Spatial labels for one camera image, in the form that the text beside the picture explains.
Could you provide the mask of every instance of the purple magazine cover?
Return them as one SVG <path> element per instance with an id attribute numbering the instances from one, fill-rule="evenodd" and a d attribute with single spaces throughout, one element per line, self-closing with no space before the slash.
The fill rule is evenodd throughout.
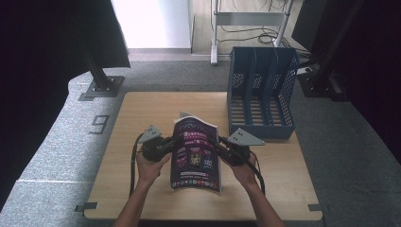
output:
<path id="1" fill-rule="evenodd" d="M 218 128 L 187 116 L 176 122 L 173 136 L 183 141 L 173 147 L 170 182 L 173 189 L 195 187 L 220 192 L 220 169 L 216 149 L 207 137 L 218 138 Z"/>

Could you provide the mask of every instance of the wooden table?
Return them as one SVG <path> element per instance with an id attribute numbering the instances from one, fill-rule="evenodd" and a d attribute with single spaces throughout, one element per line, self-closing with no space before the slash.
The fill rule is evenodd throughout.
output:
<path id="1" fill-rule="evenodd" d="M 150 124 L 163 136 L 173 132 L 173 119 L 180 111 L 194 114 L 217 125 L 219 134 L 229 136 L 226 93 L 128 93 L 106 148 L 86 209 L 87 218 L 117 218 L 130 191 L 131 151 L 136 137 Z M 282 219 L 319 220 L 318 204 L 296 133 L 286 141 L 266 140 L 264 147 L 251 147 L 259 159 L 266 195 Z M 148 193 L 143 219 L 255 220 L 245 190 L 232 170 L 221 162 L 220 195 L 187 188 L 173 191 L 169 183 L 170 163 L 162 169 Z"/>

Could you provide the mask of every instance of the hand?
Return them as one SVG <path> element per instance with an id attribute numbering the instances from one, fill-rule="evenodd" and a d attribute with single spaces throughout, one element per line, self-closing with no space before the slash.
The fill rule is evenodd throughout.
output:
<path id="1" fill-rule="evenodd" d="M 171 158 L 171 153 L 165 155 L 160 162 L 151 162 L 144 157 L 142 152 L 136 153 L 136 164 L 138 165 L 138 184 L 144 183 L 147 186 L 151 186 L 157 177 L 160 176 L 160 170 L 163 165 L 168 162 Z"/>
<path id="2" fill-rule="evenodd" d="M 241 183 L 243 187 L 248 187 L 250 185 L 254 185 L 257 181 L 254 176 L 254 172 L 250 169 L 248 165 L 242 165 L 242 166 L 231 166 L 227 162 L 225 162 L 223 159 L 221 159 L 225 164 L 227 164 L 234 172 L 234 176 L 236 179 Z M 256 158 L 254 155 L 251 153 L 251 157 L 249 159 L 252 165 L 255 164 Z"/>

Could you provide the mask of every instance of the black metal stand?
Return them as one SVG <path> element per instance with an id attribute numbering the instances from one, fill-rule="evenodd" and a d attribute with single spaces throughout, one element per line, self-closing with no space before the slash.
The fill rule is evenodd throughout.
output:
<path id="1" fill-rule="evenodd" d="M 95 97 L 115 97 L 118 93 L 118 90 L 121 84 L 124 81 L 123 76 L 112 76 L 107 77 L 104 73 L 103 69 L 99 67 L 94 57 L 91 54 L 91 51 L 88 48 L 87 43 L 83 40 L 79 31 L 72 28 L 75 32 L 75 37 L 82 51 L 83 59 L 85 60 L 85 64 L 88 66 L 89 71 L 94 77 L 94 80 L 89 85 L 86 93 L 82 93 L 79 97 L 79 101 L 92 101 Z"/>
<path id="2" fill-rule="evenodd" d="M 324 56 L 321 67 L 318 71 L 310 71 L 298 74 L 298 80 L 301 83 L 301 87 L 304 91 L 305 96 L 311 97 L 331 97 L 335 101 L 346 100 L 346 95 L 344 91 L 336 92 L 332 81 L 337 80 L 338 84 L 342 84 L 342 76 L 337 75 L 333 77 L 333 70 L 335 68 L 334 57 L 339 52 L 339 46 L 342 42 L 348 28 L 354 21 L 355 16 L 359 12 L 364 0 L 357 0 L 350 12 L 345 19 L 344 25 L 341 27 L 340 31 L 337 33 L 336 39 L 333 44 L 329 47 L 327 54 Z"/>

